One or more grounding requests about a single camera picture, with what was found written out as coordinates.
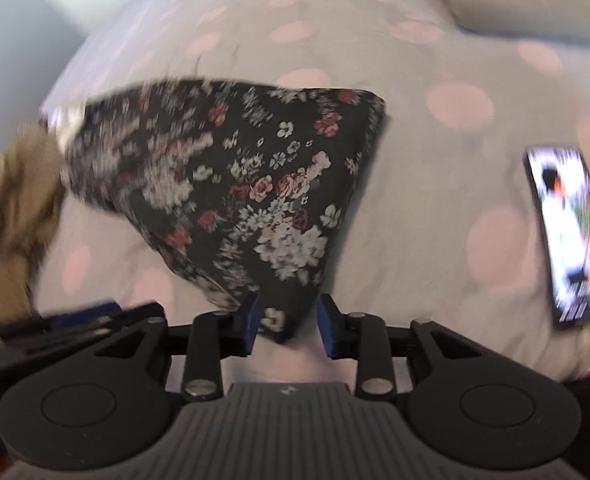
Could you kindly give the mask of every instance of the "floral fabric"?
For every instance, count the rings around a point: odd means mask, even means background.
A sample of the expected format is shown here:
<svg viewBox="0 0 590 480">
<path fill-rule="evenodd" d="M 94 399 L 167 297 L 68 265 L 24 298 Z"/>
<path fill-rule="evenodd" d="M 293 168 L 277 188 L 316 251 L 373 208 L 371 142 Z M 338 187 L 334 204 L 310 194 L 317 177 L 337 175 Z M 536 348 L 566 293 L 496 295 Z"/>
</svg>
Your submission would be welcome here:
<svg viewBox="0 0 590 480">
<path fill-rule="evenodd" d="M 88 106 L 66 181 L 219 306 L 259 290 L 265 332 L 284 340 L 315 300 L 383 115 L 360 90 L 150 84 Z"/>
</svg>

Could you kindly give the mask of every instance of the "bed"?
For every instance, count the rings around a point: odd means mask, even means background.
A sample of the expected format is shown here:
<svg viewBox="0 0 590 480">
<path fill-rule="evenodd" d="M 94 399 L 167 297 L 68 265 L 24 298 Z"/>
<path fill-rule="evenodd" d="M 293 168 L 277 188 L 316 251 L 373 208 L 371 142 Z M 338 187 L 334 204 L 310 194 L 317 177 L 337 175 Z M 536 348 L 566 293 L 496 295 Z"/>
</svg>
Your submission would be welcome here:
<svg viewBox="0 0 590 480">
<path fill-rule="evenodd" d="M 552 329 L 522 166 L 529 145 L 573 143 L 590 168 L 590 48 L 475 36 L 443 0 L 137 0 L 91 35 L 43 110 L 195 76 L 359 88 L 387 102 L 323 285 L 343 312 L 393 326 L 428 317 L 556 379 L 590 368 L 590 327 Z M 172 324 L 214 308 L 126 219 L 69 196 L 36 306 L 107 298 L 156 300 Z M 252 357 L 224 363 L 226 383 L 352 384 L 354 370 L 326 359 L 313 317 L 287 344 L 260 337 Z"/>
</svg>

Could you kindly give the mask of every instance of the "person in white shirt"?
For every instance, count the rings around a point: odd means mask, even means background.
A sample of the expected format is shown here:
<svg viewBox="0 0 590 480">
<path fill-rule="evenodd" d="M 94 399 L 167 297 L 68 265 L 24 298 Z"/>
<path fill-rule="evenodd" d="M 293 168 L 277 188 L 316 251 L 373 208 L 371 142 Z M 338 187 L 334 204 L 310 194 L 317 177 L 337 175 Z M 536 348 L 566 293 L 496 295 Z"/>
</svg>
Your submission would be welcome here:
<svg viewBox="0 0 590 480">
<path fill-rule="evenodd" d="M 547 190 L 542 200 L 542 215 L 557 300 L 562 303 L 559 306 L 571 306 L 581 291 L 586 290 L 586 242 L 558 170 L 545 168 L 542 179 Z"/>
</svg>

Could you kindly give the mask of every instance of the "mattress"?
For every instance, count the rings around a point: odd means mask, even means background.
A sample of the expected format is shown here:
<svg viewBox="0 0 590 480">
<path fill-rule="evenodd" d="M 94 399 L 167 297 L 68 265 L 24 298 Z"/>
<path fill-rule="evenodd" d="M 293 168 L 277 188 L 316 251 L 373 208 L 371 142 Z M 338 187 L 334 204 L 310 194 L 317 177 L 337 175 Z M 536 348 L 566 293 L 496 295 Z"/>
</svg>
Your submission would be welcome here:
<svg viewBox="0 0 590 480">
<path fill-rule="evenodd" d="M 590 368 L 590 326 L 556 332 L 524 150 L 578 144 L 590 168 L 590 49 L 480 37 L 442 0 L 137 0 L 73 57 L 45 112 L 169 77 L 372 91 L 387 125 L 323 289 L 391 326 L 428 317 L 550 377 Z M 69 197 L 35 301 L 42 313 L 157 300 L 172 323 L 213 310 L 128 222 Z M 401 387 L 408 387 L 403 360 Z M 225 380 L 351 384 L 309 319 L 258 338 Z"/>
</svg>

